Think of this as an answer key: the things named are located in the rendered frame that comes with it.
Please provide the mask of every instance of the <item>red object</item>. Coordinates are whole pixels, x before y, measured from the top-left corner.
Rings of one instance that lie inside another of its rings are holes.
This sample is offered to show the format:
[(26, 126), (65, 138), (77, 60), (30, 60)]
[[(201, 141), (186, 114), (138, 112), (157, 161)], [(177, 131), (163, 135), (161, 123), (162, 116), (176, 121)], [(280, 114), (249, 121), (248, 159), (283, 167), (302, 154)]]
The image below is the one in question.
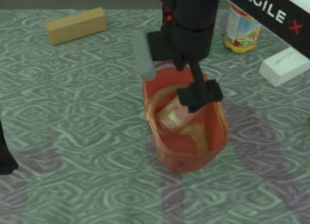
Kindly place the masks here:
[[(156, 66), (167, 64), (161, 62)], [(190, 135), (171, 133), (163, 130), (156, 121), (158, 112), (177, 96), (176, 88), (192, 83), (189, 68), (177, 71), (173, 66), (161, 69), (153, 81), (144, 81), (142, 86), (145, 113), (150, 124), (160, 161), (171, 171), (186, 173), (196, 171), (211, 162), (226, 146), (228, 141), (228, 123), (221, 102), (205, 105), (197, 118), (202, 120), (203, 132), (208, 150), (198, 153), (197, 144)], [(162, 89), (170, 89), (164, 97), (154, 100)]]

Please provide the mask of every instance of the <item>white block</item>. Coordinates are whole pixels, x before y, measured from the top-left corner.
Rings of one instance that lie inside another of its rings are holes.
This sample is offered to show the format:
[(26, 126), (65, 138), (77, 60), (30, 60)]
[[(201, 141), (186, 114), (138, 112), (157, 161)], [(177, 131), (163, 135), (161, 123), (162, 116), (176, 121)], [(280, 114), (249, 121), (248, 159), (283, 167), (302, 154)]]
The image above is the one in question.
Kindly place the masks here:
[(274, 87), (278, 87), (309, 69), (308, 58), (294, 48), (287, 48), (264, 60), (259, 73)]

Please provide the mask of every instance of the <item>orange container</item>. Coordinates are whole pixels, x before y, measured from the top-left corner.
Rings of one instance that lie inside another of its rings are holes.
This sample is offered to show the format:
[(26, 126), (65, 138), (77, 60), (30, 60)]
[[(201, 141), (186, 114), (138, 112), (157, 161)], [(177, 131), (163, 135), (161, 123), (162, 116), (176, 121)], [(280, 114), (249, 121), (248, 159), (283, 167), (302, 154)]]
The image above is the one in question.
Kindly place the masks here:
[(166, 132), (158, 123), (157, 114), (177, 96), (176, 89), (188, 86), (193, 82), (193, 78), (189, 68), (180, 72), (169, 65), (169, 62), (160, 62), (156, 67), (162, 65), (166, 65), (166, 68), (159, 70), (153, 81), (143, 81), (146, 118), (155, 139), (160, 161), (173, 172), (196, 171), (213, 160), (226, 146), (228, 122), (221, 102), (214, 102), (205, 105), (197, 113), (188, 124), (187, 131)]

